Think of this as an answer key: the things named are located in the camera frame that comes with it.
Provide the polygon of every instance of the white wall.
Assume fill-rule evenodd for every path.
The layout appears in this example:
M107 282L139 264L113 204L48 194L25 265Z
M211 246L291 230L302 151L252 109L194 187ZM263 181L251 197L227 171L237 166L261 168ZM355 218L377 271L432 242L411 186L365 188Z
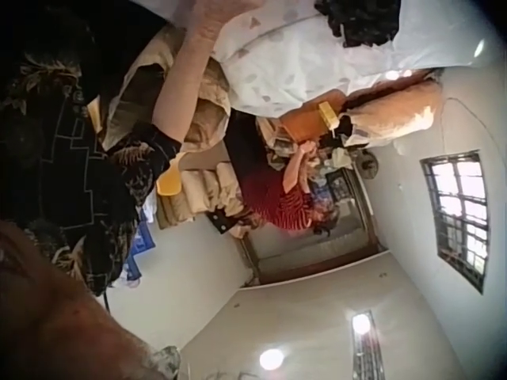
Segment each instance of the white wall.
M151 228L156 248L135 257L135 289L108 290L111 313L156 348L183 347L250 278L232 238L200 216L168 230Z
M241 290L183 356L195 379L216 371L230 374L227 380L240 372L265 380L352 379L350 319L364 310L372 310L379 330L386 379L463 379L431 309L391 254L295 283ZM269 348L286 355L272 373L258 364Z
M505 63L486 69L447 69L441 121L374 150L379 174L365 181L380 237L426 297L470 380L484 379L506 354L505 262L507 99ZM480 149L490 210L490 262L484 295L436 255L433 213L419 160Z

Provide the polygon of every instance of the white blanket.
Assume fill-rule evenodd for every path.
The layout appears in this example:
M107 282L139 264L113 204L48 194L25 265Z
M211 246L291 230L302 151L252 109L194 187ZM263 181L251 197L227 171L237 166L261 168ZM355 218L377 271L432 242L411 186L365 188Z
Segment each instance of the white blanket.
M136 1L183 26L193 3ZM477 66L499 51L499 40L468 0L402 0L394 41L346 49L313 6L314 0L267 0L226 25L213 57L231 86L233 108L278 117L331 89L368 88L390 71Z

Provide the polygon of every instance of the striped shirt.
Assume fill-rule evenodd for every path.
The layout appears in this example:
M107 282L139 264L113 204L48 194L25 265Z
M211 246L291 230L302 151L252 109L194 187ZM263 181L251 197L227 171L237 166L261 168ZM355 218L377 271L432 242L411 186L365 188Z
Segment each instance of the striped shirt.
M284 172L260 166L241 180L243 202L283 230L305 230L310 221L311 195L298 184L285 193L283 182Z

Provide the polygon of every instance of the ceiling light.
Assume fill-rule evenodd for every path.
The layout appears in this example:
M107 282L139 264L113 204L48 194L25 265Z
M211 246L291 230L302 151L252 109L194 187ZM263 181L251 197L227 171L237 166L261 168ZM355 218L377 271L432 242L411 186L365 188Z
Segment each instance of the ceiling light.
M484 40L480 40L477 47L475 48L474 58L479 57L479 55L482 53L482 50L484 50Z
M364 335L369 333L372 328L372 323L368 315L359 314L352 318L352 327L357 334Z
M284 359L285 357L282 351L272 349L262 352L259 362L261 364L261 367L265 370L274 371L280 368L284 362Z
M391 70L386 73L386 79L389 79L390 81L395 81L398 78L399 78L398 71Z

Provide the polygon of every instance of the black patterned fabric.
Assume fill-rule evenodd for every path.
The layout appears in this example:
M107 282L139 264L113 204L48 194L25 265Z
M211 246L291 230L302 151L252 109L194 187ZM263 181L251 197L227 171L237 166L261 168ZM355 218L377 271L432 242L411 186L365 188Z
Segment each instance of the black patterned fabric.
M383 45L399 30L401 0L316 0L315 9L327 16L344 48Z
M136 207L181 144L138 123L105 152L86 107L99 82L87 24L51 8L36 22L43 32L25 40L0 81L0 218L100 295L121 273Z

